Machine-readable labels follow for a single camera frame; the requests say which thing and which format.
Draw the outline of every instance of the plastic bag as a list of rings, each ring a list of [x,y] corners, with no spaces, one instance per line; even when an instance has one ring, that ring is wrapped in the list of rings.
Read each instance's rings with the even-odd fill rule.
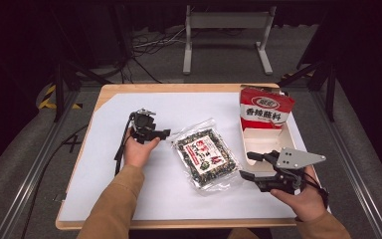
[[[242,169],[215,125],[213,119],[208,119],[166,138],[177,150],[192,183],[204,191],[230,188]]]

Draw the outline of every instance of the human hand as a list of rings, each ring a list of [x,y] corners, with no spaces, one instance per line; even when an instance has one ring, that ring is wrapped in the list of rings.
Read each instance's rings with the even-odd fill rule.
[[[314,168],[312,166],[306,167],[305,172],[315,178]],[[308,176],[305,177],[305,180],[313,182]],[[272,189],[271,195],[292,208],[299,220],[304,222],[321,216],[325,211],[322,198],[317,189],[308,184],[298,195],[288,194],[277,189]]]
[[[150,152],[160,143],[160,138],[141,144],[130,136],[131,128],[126,132],[125,151],[123,154],[125,165],[132,165],[136,167],[143,167],[150,156]]]

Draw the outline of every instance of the gray floor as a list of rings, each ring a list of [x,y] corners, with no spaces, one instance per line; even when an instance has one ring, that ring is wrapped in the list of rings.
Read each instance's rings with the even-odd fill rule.
[[[137,60],[157,80],[164,83],[270,83],[277,82],[283,74],[295,71],[315,27],[274,28],[271,32],[267,52],[274,70],[266,76],[255,49],[257,31],[246,30],[232,37],[219,32],[202,32],[193,39],[192,74],[182,74],[183,43],[166,47],[153,55],[144,55]],[[134,62],[128,63],[132,80],[151,83],[152,80]],[[120,76],[110,78],[120,82]],[[98,97],[99,87],[85,83],[75,98],[83,104],[81,110],[70,110],[59,132],[53,140],[49,152],[71,133],[89,123]],[[375,224],[382,221],[382,166],[356,113],[345,93],[337,84],[334,102],[335,123],[324,117],[322,104],[324,90],[311,93],[300,80],[284,89],[295,99],[293,114],[308,151],[327,155],[328,161],[317,167],[320,180],[330,191],[330,207],[333,214],[346,226],[353,238],[382,238],[382,228]],[[0,158],[0,224],[17,196],[20,185],[29,173],[32,164],[41,153],[42,144],[55,127],[55,110],[42,109],[39,114],[19,133]],[[335,130],[341,136],[335,138]],[[79,140],[85,131],[78,133]],[[44,174],[26,238],[75,238],[77,231],[60,231],[55,227],[55,219],[60,203],[54,201],[68,186],[80,147],[70,152],[70,146],[62,146],[52,157]],[[348,170],[347,158],[356,170]],[[361,181],[354,181],[353,174],[359,173]],[[30,205],[20,208],[20,216],[10,238],[20,238]],[[370,216],[369,211],[379,214]],[[273,228],[274,238],[298,238],[294,227]]]

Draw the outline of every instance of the tan sleeve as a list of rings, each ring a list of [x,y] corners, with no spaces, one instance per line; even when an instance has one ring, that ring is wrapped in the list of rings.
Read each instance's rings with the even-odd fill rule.
[[[312,221],[301,222],[296,219],[296,227],[303,239],[350,238],[346,228],[328,211]]]
[[[100,195],[78,238],[128,238],[143,182],[140,168],[124,166]]]

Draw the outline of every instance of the metal frame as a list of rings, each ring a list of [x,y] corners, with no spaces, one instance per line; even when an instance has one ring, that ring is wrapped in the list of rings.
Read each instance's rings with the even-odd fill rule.
[[[272,29],[273,20],[275,18],[276,6],[271,7],[270,12],[192,12],[191,7],[187,5],[187,13],[185,20],[185,30],[187,41],[185,44],[184,75],[191,74],[191,58],[192,58],[192,28],[260,28],[264,29],[261,42],[256,42],[257,51],[259,52],[263,68],[266,75],[273,73],[272,66],[266,54],[266,44],[270,31]]]

